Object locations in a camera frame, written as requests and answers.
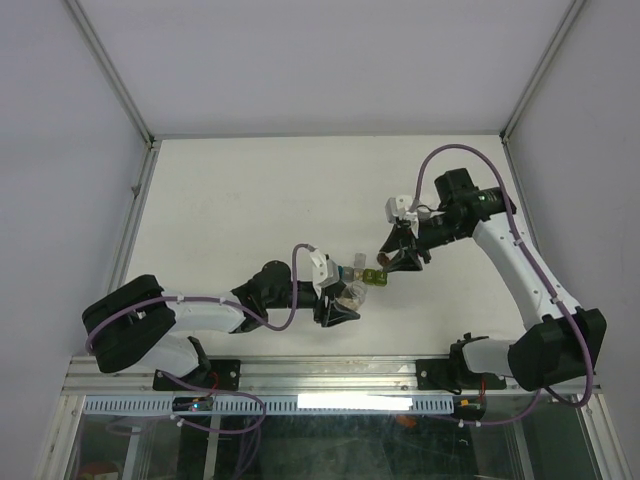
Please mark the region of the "clear glass pill bottle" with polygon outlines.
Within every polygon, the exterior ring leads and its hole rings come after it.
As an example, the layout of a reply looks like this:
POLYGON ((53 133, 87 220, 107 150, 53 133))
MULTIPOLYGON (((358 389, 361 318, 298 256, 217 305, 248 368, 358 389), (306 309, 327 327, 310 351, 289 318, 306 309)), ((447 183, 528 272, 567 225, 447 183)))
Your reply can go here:
POLYGON ((337 302, 352 311, 358 311, 366 300, 367 285, 362 281, 348 284, 337 298, 337 302))

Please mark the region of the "weekly pill organizer strip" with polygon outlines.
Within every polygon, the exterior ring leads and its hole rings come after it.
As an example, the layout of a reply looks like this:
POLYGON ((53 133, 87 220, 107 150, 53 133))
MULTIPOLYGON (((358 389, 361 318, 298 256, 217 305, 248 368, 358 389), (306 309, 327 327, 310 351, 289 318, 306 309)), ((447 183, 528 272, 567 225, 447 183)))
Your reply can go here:
POLYGON ((362 282, 368 286, 386 287, 387 273, 381 269, 369 268, 365 253, 357 252, 351 265, 339 265, 338 272, 341 280, 346 283, 362 282))

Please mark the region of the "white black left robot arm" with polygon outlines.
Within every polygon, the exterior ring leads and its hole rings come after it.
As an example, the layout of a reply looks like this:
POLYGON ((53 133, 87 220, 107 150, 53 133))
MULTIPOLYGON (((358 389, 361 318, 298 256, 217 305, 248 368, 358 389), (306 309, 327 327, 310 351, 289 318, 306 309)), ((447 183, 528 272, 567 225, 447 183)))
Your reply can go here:
POLYGON ((286 263, 270 261, 211 300, 169 294, 155 276, 141 275, 84 310, 87 349, 105 374, 143 366, 201 387, 212 367, 196 331, 247 334, 264 326, 270 311, 284 309, 309 310, 323 328, 359 319, 366 286, 344 282, 330 259, 316 258, 312 269, 312 280, 299 281, 286 263))

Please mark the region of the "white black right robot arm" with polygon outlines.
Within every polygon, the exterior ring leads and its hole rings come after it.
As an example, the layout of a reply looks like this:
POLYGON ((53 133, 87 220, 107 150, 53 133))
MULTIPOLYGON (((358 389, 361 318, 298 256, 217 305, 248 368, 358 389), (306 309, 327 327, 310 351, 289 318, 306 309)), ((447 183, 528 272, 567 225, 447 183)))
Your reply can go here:
POLYGON ((489 375, 508 377, 526 391, 565 381, 593 380, 606 332, 597 309, 585 309, 560 285, 519 224, 502 187, 477 187, 466 169, 435 181, 435 211, 409 195, 391 197, 385 213, 392 230, 378 261, 387 273, 420 271, 432 250, 471 238, 496 268, 522 318, 517 340, 465 334, 430 380, 450 391, 477 387, 489 375))

